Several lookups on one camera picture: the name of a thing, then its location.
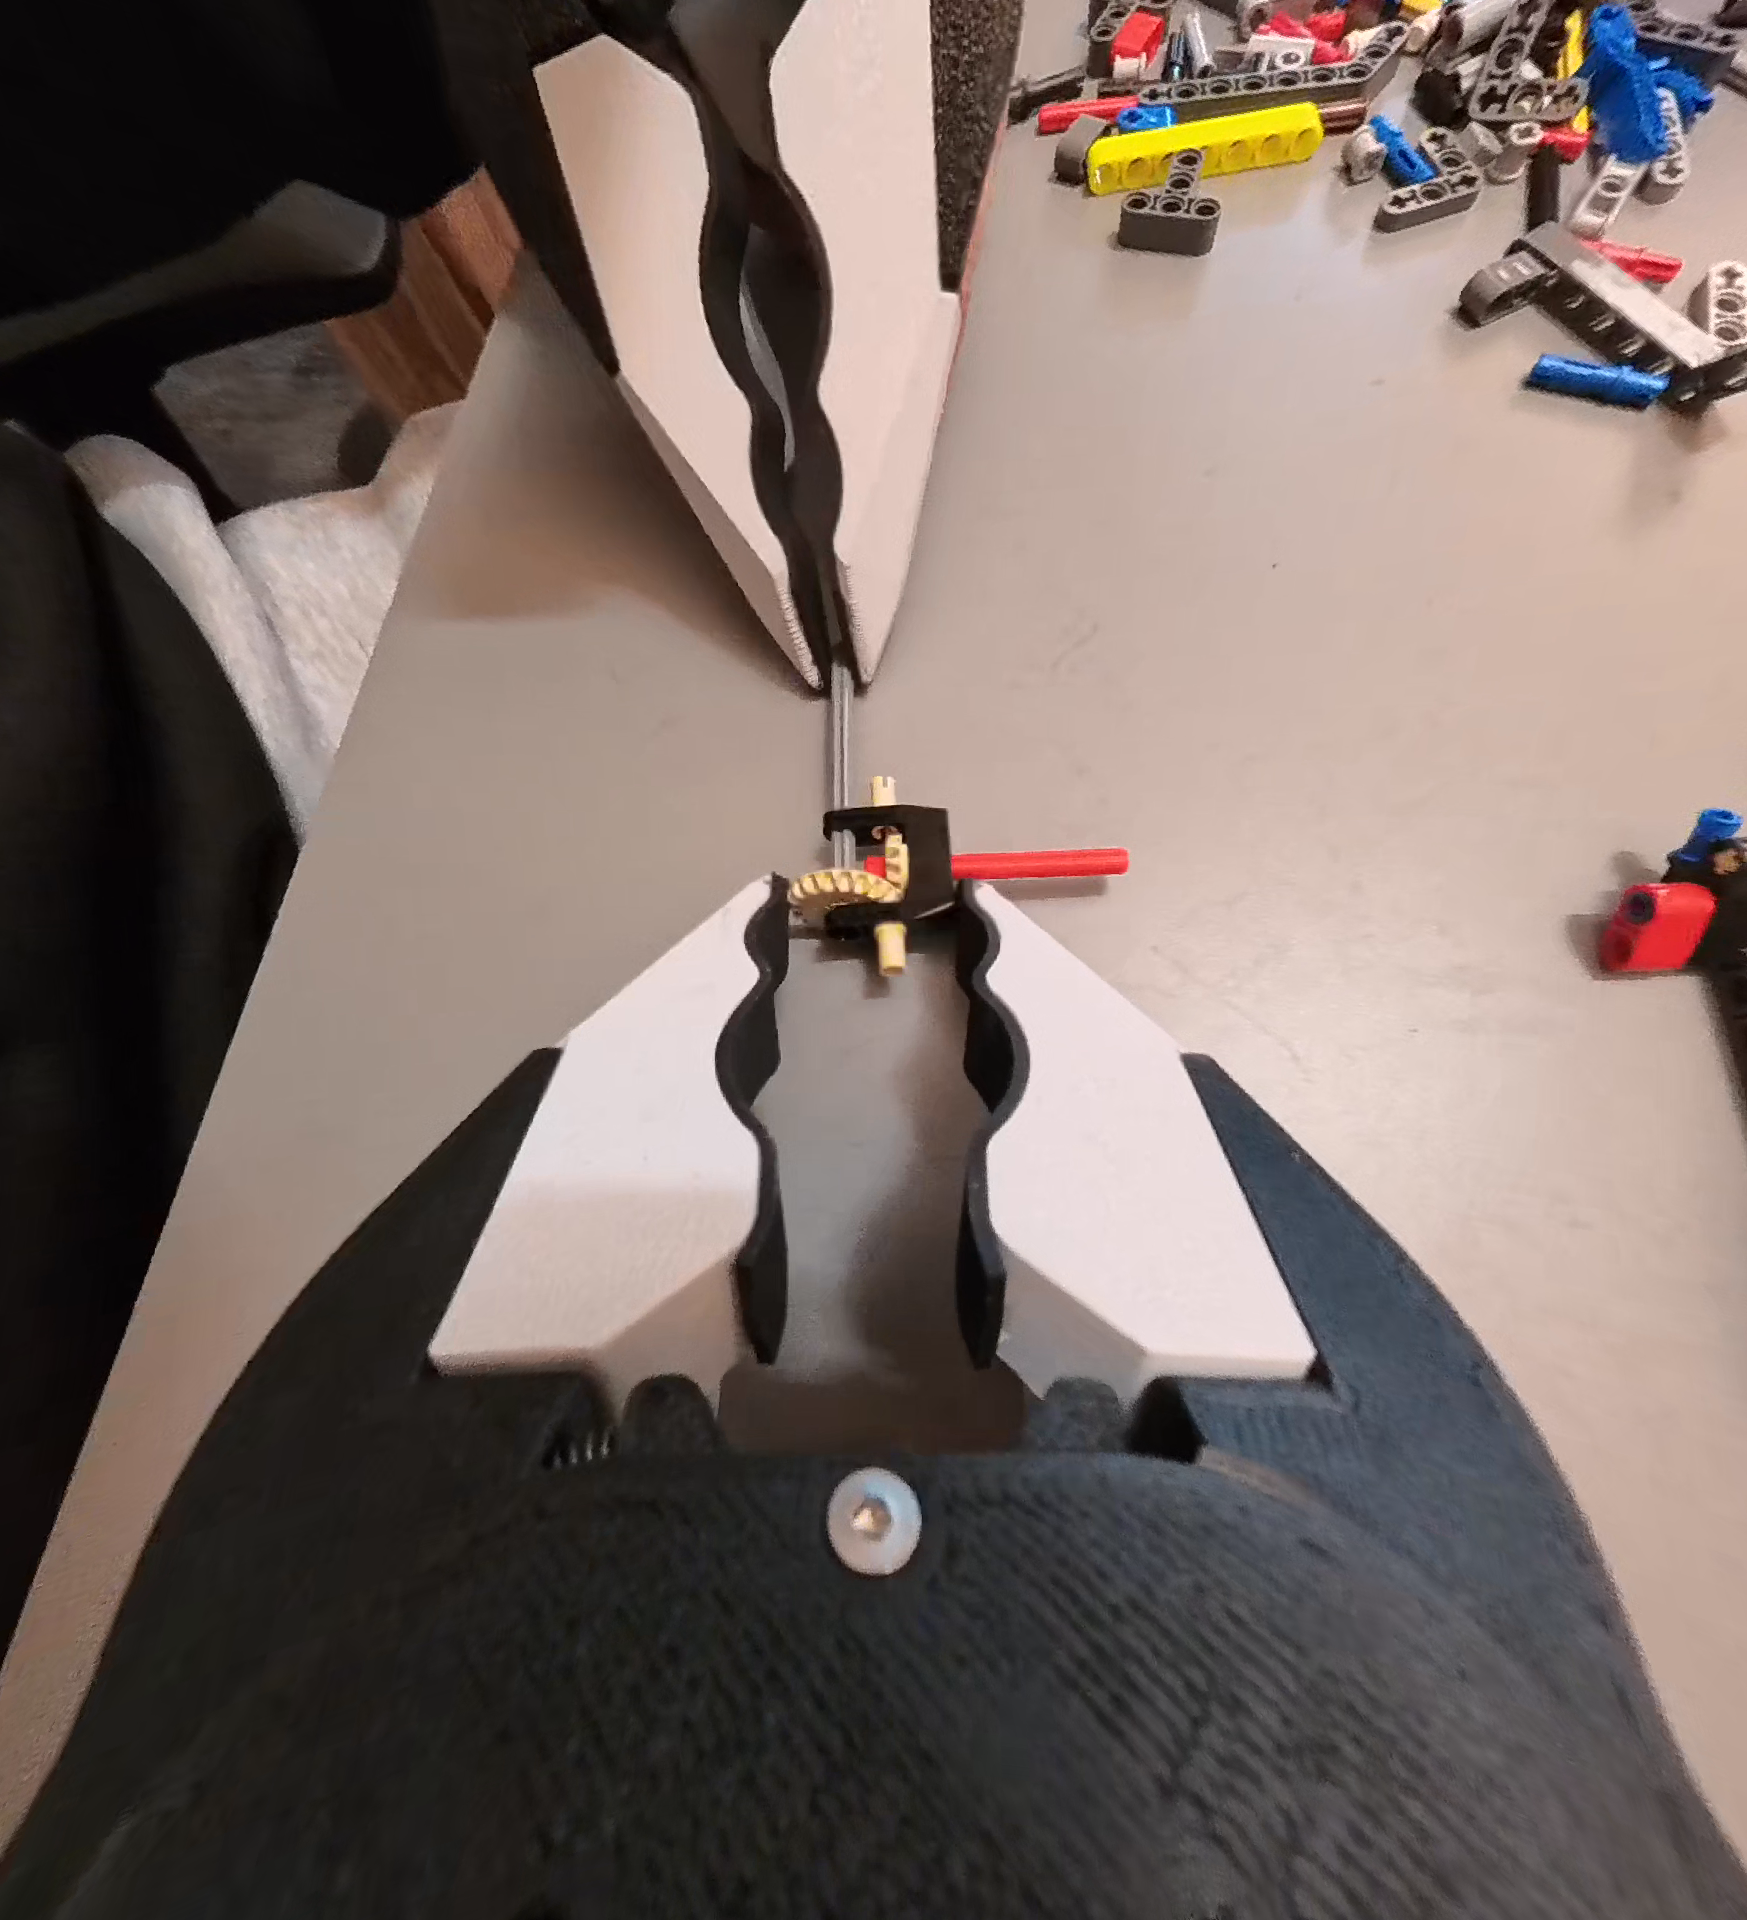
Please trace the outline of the person's black jacket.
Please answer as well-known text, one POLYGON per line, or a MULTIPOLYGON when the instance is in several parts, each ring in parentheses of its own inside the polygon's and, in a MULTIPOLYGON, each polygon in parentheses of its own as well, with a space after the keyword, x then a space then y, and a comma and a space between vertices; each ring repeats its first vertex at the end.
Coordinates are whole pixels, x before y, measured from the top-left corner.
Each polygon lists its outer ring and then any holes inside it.
POLYGON ((294 860, 196 621, 0 424, 0 1664, 294 860))

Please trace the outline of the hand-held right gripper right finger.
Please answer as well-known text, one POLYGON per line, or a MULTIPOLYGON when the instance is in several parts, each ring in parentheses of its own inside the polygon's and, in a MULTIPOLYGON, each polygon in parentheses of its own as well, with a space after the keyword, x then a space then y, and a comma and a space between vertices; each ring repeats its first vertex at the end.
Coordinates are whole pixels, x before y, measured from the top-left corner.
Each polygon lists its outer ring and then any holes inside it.
POLYGON ((1296 1382, 1316 1360, 1173 1036, 989 883, 956 910, 956 1324, 1030 1395, 1160 1379, 1296 1382))

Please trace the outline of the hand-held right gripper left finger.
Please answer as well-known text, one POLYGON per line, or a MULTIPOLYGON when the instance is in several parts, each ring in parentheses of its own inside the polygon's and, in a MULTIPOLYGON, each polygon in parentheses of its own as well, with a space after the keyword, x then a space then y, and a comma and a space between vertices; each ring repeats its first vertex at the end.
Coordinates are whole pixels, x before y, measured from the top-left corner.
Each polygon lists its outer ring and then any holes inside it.
POLYGON ((789 1309, 780 1158, 789 881, 755 878, 559 1045, 428 1359, 449 1375, 661 1376, 717 1398, 789 1309))

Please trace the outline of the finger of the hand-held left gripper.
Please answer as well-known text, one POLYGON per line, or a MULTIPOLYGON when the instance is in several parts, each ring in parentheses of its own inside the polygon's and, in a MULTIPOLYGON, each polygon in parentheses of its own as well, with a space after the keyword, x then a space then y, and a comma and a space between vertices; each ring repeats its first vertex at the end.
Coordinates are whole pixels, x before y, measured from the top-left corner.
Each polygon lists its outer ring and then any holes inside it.
POLYGON ((767 634, 840 667, 833 280, 771 65, 798 5, 599 5, 533 72, 615 378, 767 634))
POLYGON ((766 107, 832 283, 818 381, 840 455, 837 588, 861 682, 905 588, 960 301, 941 267, 932 10, 747 5, 766 107))

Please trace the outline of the person's grey fleece pants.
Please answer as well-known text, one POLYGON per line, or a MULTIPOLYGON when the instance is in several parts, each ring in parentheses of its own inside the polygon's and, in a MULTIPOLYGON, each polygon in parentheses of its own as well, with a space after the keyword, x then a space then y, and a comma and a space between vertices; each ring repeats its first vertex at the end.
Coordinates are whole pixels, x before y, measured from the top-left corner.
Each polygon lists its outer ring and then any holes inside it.
POLYGON ((299 838, 333 776, 380 625, 428 507, 460 402, 409 419, 364 485, 213 522, 162 455, 91 438, 67 460, 203 633, 299 838))

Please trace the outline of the black lego gear assembly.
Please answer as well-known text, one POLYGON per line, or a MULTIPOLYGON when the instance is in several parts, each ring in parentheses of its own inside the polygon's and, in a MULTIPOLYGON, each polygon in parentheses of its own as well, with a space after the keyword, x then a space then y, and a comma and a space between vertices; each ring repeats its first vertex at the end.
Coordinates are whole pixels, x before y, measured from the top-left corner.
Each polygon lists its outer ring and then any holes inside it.
POLYGON ((956 852, 944 807, 902 804, 873 780, 870 801, 824 819, 836 864, 789 881, 789 921, 816 938, 864 949, 881 979, 905 975, 910 936, 960 906, 973 883, 1101 881, 1130 871, 1124 848, 956 852))

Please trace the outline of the brown wooden cabinet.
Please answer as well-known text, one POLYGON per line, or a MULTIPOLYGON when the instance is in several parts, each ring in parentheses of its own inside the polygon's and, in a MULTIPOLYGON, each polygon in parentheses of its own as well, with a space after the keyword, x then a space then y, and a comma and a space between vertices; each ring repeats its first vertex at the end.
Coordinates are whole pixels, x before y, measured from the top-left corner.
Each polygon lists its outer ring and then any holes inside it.
POLYGON ((468 394, 520 258, 520 231, 487 172, 400 229, 390 297, 327 322, 387 420, 400 424, 468 394))

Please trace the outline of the person's left forearm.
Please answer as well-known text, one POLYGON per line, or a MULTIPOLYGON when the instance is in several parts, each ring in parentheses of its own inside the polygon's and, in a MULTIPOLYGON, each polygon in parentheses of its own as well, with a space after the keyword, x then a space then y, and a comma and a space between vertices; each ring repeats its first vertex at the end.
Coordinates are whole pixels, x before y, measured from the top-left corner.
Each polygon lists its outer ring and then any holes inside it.
POLYGON ((0 371, 151 372, 393 290, 478 173, 456 5, 0 2, 0 371))

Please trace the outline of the pile of loose lego pieces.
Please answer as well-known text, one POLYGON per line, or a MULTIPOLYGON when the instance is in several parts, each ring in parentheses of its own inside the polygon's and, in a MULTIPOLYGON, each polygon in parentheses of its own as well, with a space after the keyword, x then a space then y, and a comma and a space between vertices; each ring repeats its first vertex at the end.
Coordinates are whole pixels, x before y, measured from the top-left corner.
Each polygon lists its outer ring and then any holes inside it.
POLYGON ((1211 251, 1222 178, 1336 143, 1341 180, 1379 180, 1375 234, 1433 227, 1489 185, 1524 189, 1506 254, 1472 273, 1457 320, 1549 316, 1586 354, 1539 357, 1531 390, 1700 415, 1747 394, 1747 266, 1700 266, 1616 222, 1692 178, 1724 93, 1747 103, 1747 5, 1093 5, 1086 61, 1016 82, 1006 120, 1053 143, 1053 180, 1117 206, 1131 251, 1211 251))

